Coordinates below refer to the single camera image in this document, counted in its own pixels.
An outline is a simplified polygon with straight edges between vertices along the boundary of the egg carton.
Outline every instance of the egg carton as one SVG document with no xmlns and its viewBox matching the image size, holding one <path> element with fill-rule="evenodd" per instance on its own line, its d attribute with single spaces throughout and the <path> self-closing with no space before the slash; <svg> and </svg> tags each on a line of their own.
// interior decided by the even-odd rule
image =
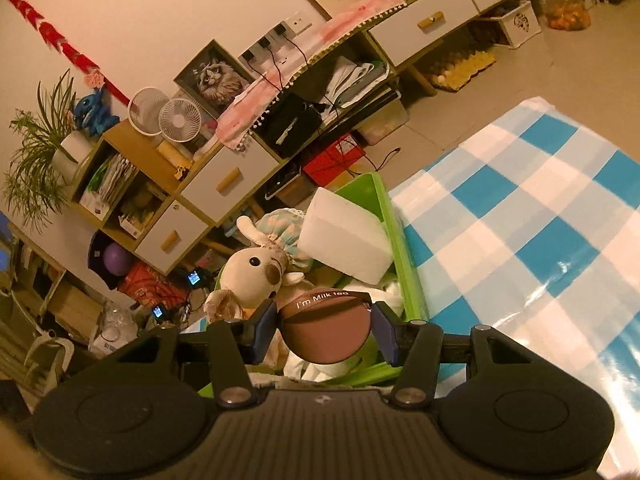
<svg viewBox="0 0 640 480">
<path fill-rule="evenodd" d="M 491 52 L 478 50 L 468 55 L 453 53 L 446 62 L 441 61 L 431 67 L 428 79 L 436 88 L 457 92 L 471 81 L 473 76 L 493 63 L 495 63 L 495 56 Z"/>
</svg>

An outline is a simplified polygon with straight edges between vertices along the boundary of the blue checkered mat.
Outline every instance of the blue checkered mat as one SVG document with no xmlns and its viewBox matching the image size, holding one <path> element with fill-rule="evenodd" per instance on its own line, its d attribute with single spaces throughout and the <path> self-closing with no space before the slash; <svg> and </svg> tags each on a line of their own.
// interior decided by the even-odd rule
<svg viewBox="0 0 640 480">
<path fill-rule="evenodd" d="M 541 98 L 391 193 L 432 321 L 495 326 L 600 392 L 640 468 L 640 166 Z M 463 381 L 443 365 L 441 390 Z"/>
</svg>

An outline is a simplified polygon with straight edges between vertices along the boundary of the red box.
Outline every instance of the red box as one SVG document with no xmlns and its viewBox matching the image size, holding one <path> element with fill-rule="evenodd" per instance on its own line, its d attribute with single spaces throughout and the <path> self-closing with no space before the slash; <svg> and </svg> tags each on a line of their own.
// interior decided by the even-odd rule
<svg viewBox="0 0 640 480">
<path fill-rule="evenodd" d="M 313 155 L 302 166 L 318 186 L 324 187 L 364 156 L 364 150 L 351 134 L 344 134 L 323 152 Z"/>
<path fill-rule="evenodd" d="M 143 262 L 136 263 L 118 286 L 118 291 L 140 305 L 155 307 L 164 303 L 167 309 L 178 308 L 187 301 L 187 291 L 179 288 Z"/>
</svg>

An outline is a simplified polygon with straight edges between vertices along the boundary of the stack of papers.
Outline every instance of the stack of papers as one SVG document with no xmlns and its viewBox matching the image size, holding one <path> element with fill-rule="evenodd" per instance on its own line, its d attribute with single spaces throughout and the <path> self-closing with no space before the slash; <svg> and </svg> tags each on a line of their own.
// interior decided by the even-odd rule
<svg viewBox="0 0 640 480">
<path fill-rule="evenodd" d="M 389 66 L 382 61 L 357 64 L 340 56 L 321 100 L 330 105 L 322 114 L 322 123 L 328 124 L 336 119 L 338 109 L 347 108 L 362 99 L 376 85 L 386 80 L 388 75 Z"/>
<path fill-rule="evenodd" d="M 87 185 L 80 203 L 100 220 L 104 220 L 118 199 L 135 166 L 117 153 L 105 160 Z"/>
</svg>

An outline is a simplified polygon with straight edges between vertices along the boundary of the white fan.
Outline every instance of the white fan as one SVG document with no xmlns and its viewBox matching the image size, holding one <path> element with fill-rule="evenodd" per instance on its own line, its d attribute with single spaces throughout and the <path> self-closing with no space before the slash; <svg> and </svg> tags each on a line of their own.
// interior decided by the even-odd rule
<svg viewBox="0 0 640 480">
<path fill-rule="evenodd" d="M 149 137 L 160 135 L 160 110 L 168 101 L 164 92 L 153 86 L 139 90 L 129 102 L 129 119 L 133 127 Z"/>
<path fill-rule="evenodd" d="M 162 134 L 175 142 L 193 139 L 202 126 L 198 107 L 187 99 L 171 99 L 160 110 Z"/>
</svg>

